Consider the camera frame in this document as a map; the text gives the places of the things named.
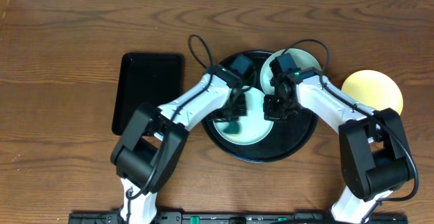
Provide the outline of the green sponge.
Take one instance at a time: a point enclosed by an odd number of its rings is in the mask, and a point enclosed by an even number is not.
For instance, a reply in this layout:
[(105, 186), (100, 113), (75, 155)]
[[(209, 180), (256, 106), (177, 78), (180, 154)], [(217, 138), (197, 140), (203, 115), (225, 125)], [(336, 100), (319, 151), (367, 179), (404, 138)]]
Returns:
[(226, 128), (223, 130), (225, 134), (236, 135), (239, 134), (240, 125), (239, 122), (229, 122)]

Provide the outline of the light blue plate bottom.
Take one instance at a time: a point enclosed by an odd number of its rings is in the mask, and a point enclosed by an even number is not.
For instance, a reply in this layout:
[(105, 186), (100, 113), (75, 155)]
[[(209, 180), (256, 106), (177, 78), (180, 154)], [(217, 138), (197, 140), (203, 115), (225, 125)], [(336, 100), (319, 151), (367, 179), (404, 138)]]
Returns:
[(225, 140), (236, 145), (252, 145), (264, 139), (271, 131), (274, 122), (264, 119), (263, 103), (265, 94), (257, 88), (245, 93), (247, 115), (241, 116), (239, 134), (225, 134), (228, 122), (213, 122), (217, 133)]

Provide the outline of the yellow plate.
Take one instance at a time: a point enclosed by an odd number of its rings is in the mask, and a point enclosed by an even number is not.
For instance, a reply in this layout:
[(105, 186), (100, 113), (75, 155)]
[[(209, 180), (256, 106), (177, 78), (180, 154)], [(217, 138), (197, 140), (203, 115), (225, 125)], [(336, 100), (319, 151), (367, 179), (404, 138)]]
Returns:
[(403, 96), (398, 85), (387, 75), (361, 70), (349, 75), (341, 90), (356, 101), (376, 110), (391, 108), (401, 115)]

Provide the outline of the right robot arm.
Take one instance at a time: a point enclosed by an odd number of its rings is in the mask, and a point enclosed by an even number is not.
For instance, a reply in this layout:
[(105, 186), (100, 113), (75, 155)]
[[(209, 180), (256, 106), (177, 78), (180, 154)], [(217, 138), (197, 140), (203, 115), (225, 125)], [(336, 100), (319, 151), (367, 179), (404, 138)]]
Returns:
[(263, 69), (266, 117), (284, 120), (303, 110), (320, 117), (339, 136), (340, 163), (346, 187), (332, 206), (338, 223), (366, 223), (375, 208), (392, 202), (404, 183), (419, 184), (400, 115), (357, 102), (314, 67)]

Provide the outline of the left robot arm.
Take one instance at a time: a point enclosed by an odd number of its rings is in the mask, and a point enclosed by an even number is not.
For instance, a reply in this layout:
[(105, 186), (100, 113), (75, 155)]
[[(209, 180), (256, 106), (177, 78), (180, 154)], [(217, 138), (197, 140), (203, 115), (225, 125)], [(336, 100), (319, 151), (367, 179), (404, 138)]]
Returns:
[(119, 223), (151, 223), (156, 217), (157, 192), (176, 168), (189, 132), (210, 113), (232, 105), (243, 93), (250, 68), (207, 68), (201, 81), (164, 105), (140, 105), (111, 154), (123, 184)]

